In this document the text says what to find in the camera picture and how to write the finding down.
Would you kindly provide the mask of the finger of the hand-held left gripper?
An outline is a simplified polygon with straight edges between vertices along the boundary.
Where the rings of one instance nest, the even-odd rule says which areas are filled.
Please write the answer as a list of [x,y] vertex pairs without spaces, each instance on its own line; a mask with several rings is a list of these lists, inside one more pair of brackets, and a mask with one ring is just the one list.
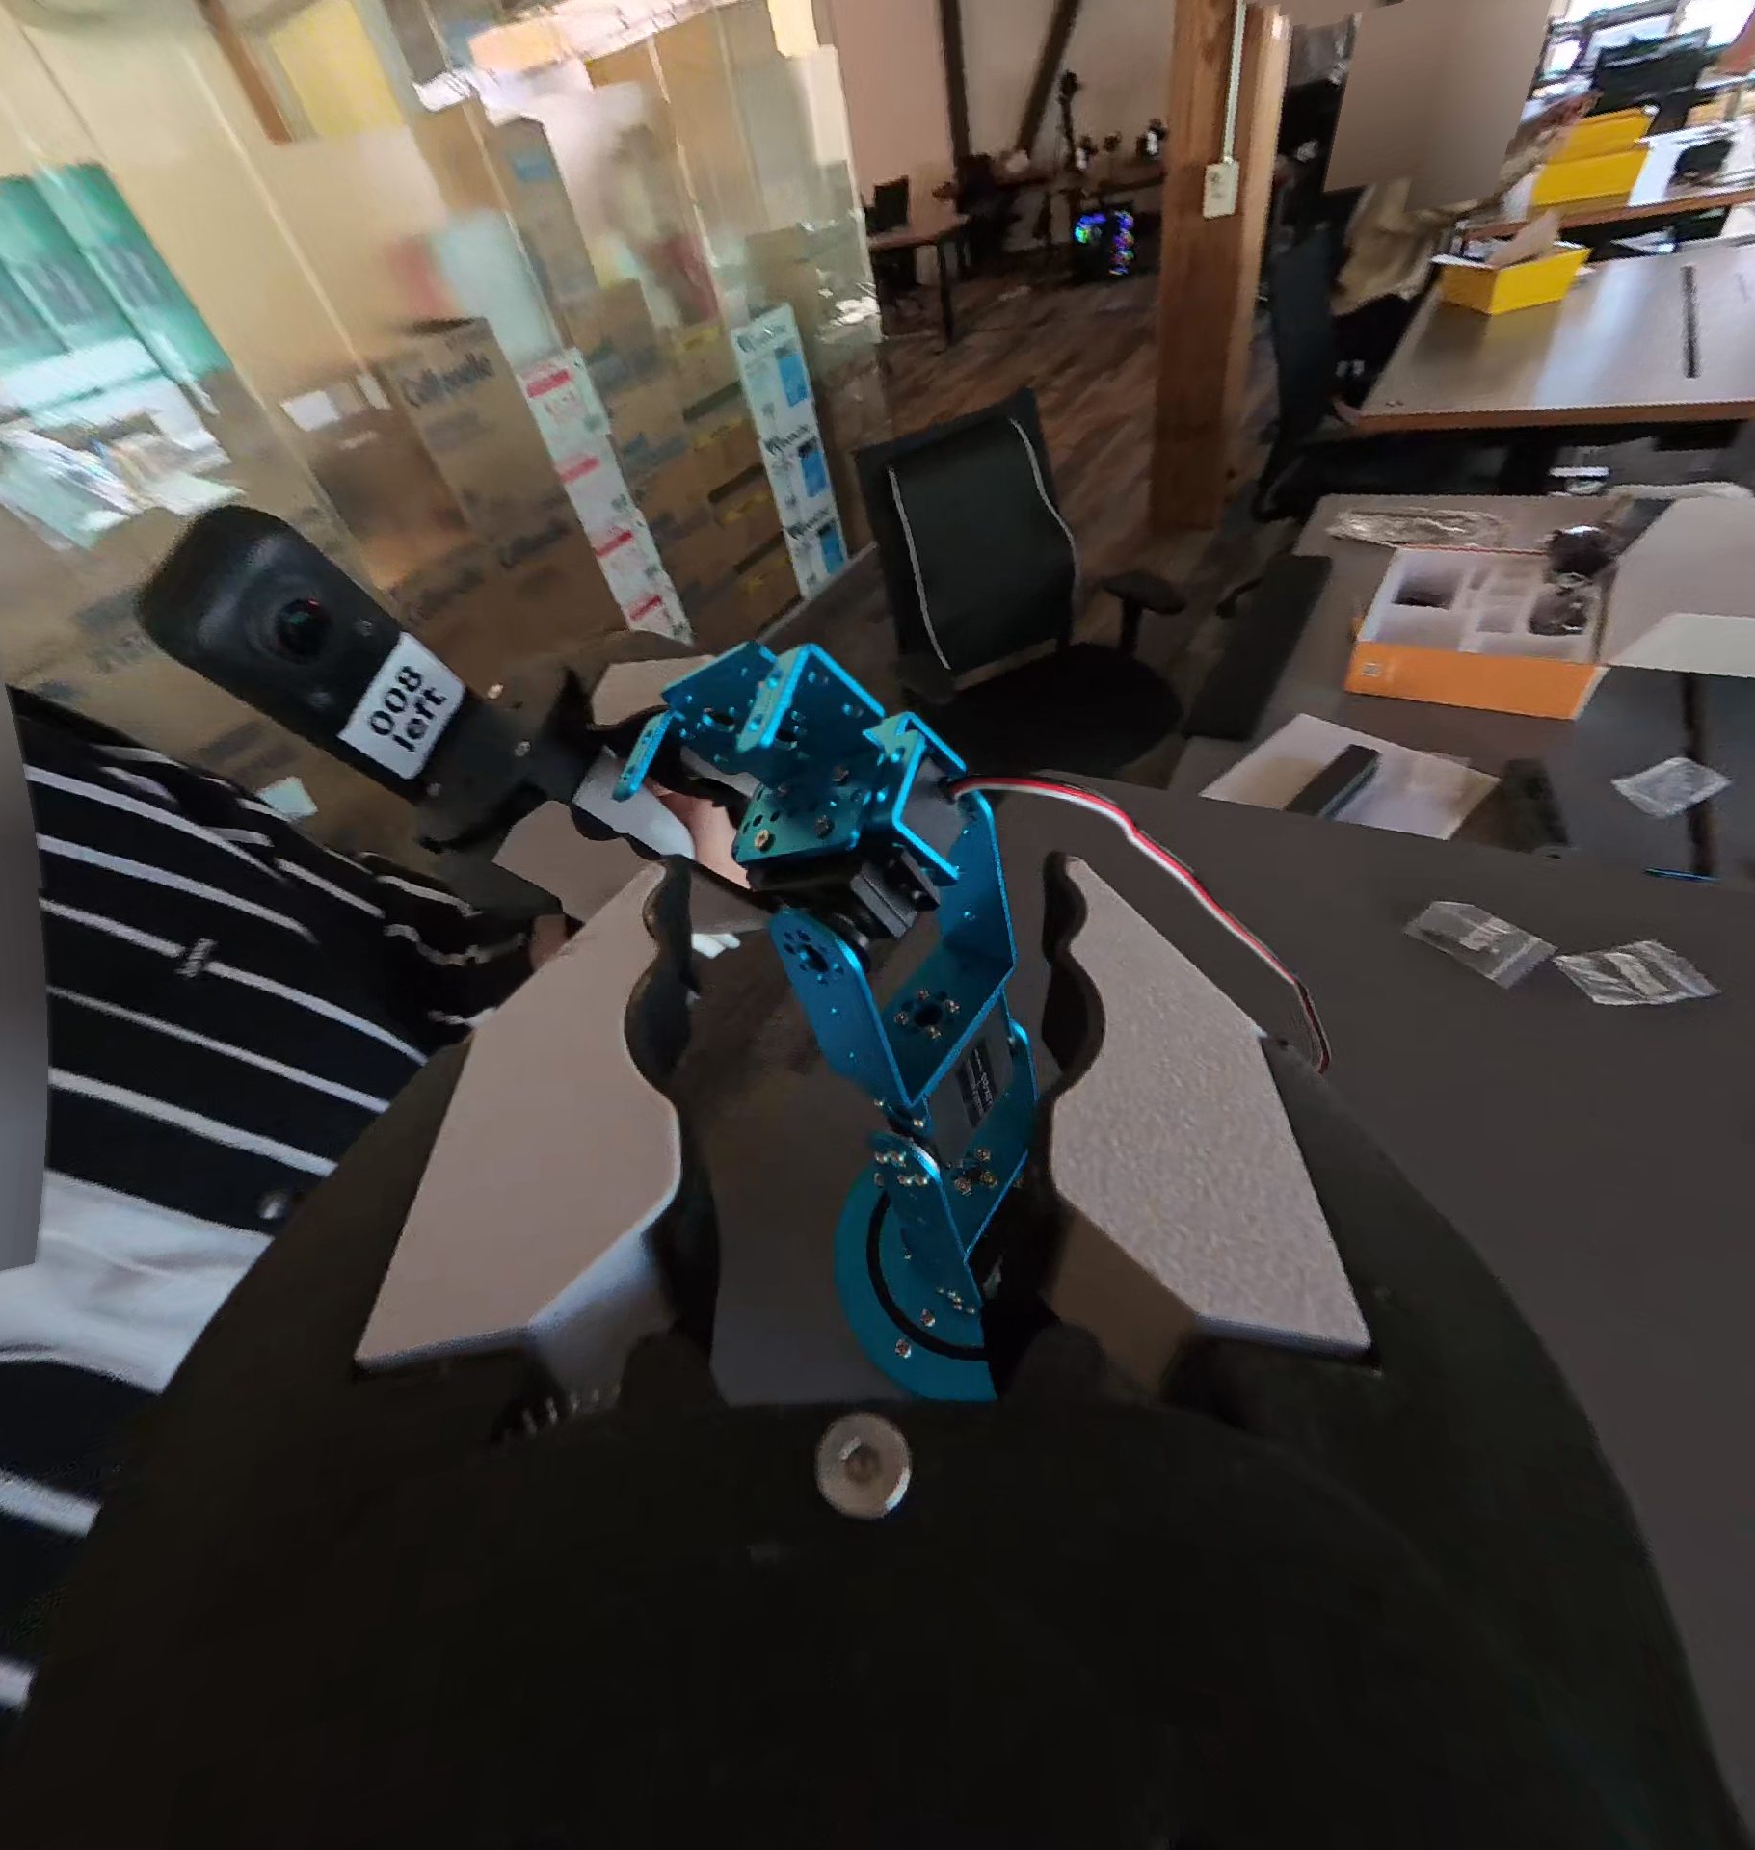
[[589,695],[595,729],[622,729],[665,707],[665,690],[704,668],[704,658],[689,659],[628,659],[601,673]]
[[720,875],[720,802],[655,778],[625,798],[625,770],[616,753],[592,758],[569,799],[577,825],[608,831],[649,859],[687,859]]

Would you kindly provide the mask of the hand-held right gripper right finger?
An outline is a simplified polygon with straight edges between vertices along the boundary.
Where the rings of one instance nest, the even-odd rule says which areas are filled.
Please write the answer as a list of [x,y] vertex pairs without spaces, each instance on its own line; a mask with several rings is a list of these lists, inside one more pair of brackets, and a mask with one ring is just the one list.
[[1046,864],[1046,1304],[1162,1392],[1190,1347],[1365,1362],[1265,1032],[1087,859]]

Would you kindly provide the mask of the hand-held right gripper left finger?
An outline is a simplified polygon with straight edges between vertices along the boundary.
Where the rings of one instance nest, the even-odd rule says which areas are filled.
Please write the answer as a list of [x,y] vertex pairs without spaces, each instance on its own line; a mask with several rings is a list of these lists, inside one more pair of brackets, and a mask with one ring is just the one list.
[[475,1031],[364,1372],[517,1353],[562,1401],[613,1401],[638,1342],[707,1350],[713,1192],[669,1095],[695,999],[689,875],[649,865]]

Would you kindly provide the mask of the blue toy robot arm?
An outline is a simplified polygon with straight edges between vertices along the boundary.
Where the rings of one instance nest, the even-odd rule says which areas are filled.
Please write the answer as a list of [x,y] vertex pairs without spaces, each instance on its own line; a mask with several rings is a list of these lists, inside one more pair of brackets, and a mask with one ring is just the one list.
[[998,822],[956,799],[956,875],[932,883],[937,944],[881,996],[817,911],[774,914],[774,950],[825,1066],[881,1116],[832,1238],[832,1280],[863,1356],[907,1398],[998,1398],[984,1339],[998,1214],[1031,1157],[1038,1080],[1008,1013],[1017,966]]

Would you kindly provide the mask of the person's left forearm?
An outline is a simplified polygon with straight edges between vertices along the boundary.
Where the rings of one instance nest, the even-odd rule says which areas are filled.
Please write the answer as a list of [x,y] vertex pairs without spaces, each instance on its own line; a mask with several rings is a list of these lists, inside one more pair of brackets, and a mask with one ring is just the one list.
[[313,843],[280,849],[274,865],[344,920],[364,969],[386,983],[395,1017],[422,1031],[478,1028],[581,931],[559,911],[484,911],[437,875],[378,855],[337,855]]

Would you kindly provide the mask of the grey side desk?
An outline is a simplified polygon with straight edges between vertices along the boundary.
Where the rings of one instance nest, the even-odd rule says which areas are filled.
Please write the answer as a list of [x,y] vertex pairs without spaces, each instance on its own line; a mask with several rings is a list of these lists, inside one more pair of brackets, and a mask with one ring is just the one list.
[[[1489,777],[1514,758],[1537,758],[1551,777],[1569,846],[1586,858],[1755,886],[1755,682],[1684,683],[1650,668],[1617,668],[1574,723],[1357,698],[1344,690],[1353,629],[1392,555],[1381,546],[1337,541],[1332,522],[1353,510],[1402,514],[1428,505],[1399,497],[1332,497],[1317,505],[1292,553],[1329,559],[1332,573],[1256,729],[1241,744],[1189,741],[1168,787],[1204,795],[1249,749],[1298,714],[1311,714],[1407,749],[1460,758]],[[1653,822],[1637,813],[1616,790],[1616,778],[1668,755],[1689,755],[1726,774],[1729,787],[1684,819]]]

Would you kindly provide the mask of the grey wooden-edged desk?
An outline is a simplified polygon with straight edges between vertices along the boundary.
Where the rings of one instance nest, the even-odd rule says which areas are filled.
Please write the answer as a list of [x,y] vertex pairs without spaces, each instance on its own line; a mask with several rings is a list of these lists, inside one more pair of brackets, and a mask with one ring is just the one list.
[[1560,452],[1755,422],[1755,243],[1586,270],[1559,304],[1477,317],[1428,300],[1356,414],[1365,437],[1508,440],[1501,491]]

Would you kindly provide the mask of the stack of cardboard boxes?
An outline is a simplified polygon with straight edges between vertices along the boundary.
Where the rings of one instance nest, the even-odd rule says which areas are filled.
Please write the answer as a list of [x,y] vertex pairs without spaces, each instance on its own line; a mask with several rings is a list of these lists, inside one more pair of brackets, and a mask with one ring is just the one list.
[[414,322],[499,343],[622,617],[722,650],[863,550],[804,332],[810,225],[732,238],[641,88],[434,113],[447,219],[399,243]]

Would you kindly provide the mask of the small clear bag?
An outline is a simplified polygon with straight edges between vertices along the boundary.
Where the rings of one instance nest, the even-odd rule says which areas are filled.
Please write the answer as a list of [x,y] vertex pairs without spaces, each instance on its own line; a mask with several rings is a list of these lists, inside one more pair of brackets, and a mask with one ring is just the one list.
[[1611,778],[1611,787],[1644,819],[1674,822],[1722,798],[1732,778],[1689,755],[1672,755],[1640,774]]
[[1443,952],[1501,992],[1525,983],[1559,956],[1559,950],[1544,938],[1457,898],[1428,905],[1402,925],[1402,934]]
[[1674,1005],[1719,993],[1689,959],[1660,940],[1569,952],[1551,959],[1551,966],[1595,1005]]

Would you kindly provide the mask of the black office chair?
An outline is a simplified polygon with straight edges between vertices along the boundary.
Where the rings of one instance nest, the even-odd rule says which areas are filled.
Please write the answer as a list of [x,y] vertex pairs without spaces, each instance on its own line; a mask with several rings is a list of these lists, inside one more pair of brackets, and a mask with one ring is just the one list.
[[1277,417],[1250,514],[1256,522],[1304,519],[1323,497],[1365,494],[1371,446],[1332,410],[1332,231],[1304,231],[1269,264],[1269,352]]
[[1138,646],[1184,592],[1083,570],[1031,386],[855,462],[896,682],[968,774],[1123,777],[1183,738],[1184,705]]

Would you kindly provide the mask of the black bar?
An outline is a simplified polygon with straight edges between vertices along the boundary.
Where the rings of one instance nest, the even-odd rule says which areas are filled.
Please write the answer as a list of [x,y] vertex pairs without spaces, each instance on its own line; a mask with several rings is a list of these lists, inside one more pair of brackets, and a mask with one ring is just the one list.
[[1323,770],[1317,770],[1283,807],[1283,814],[1340,822],[1357,802],[1381,770],[1381,753],[1348,744]]

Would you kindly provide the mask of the white paper sheet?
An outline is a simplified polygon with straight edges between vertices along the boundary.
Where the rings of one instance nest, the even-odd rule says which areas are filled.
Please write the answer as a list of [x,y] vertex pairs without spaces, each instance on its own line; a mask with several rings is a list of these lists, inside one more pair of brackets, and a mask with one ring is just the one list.
[[1495,777],[1471,770],[1465,762],[1298,714],[1217,774],[1199,795],[1207,799],[1281,813],[1348,744],[1380,749],[1381,770],[1375,786],[1340,819],[1344,825],[1447,843],[1495,790]]

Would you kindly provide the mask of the orange white kit box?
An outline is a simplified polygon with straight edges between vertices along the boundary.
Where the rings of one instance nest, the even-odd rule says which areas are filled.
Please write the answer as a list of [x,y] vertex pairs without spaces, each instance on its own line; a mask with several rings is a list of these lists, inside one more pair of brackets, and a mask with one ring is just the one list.
[[1402,546],[1347,690],[1578,720],[1611,668],[1755,682],[1755,499],[1629,499],[1508,546]]

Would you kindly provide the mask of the dark back table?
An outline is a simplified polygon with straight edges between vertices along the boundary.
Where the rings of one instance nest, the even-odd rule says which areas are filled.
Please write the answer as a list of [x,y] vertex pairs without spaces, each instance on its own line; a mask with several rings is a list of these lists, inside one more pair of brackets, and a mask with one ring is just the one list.
[[1123,203],[1138,216],[1138,267],[1159,238],[1159,194],[1168,156],[1095,149],[1080,171],[1025,167],[1004,174],[983,162],[968,176],[910,197],[883,182],[865,216],[865,255],[874,273],[878,320],[889,337],[928,335],[953,350],[968,332],[960,286],[1031,256],[1043,274],[1072,282],[1072,220],[1077,213]]

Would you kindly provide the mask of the wooden pillar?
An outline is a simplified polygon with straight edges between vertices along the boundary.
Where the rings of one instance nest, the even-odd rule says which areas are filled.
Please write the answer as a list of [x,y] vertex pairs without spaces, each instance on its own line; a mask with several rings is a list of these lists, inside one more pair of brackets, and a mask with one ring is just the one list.
[[[1177,3],[1162,188],[1150,532],[1211,532],[1240,477],[1240,429],[1274,194],[1289,27],[1272,3]],[[1240,210],[1207,220],[1204,174],[1241,164]]]

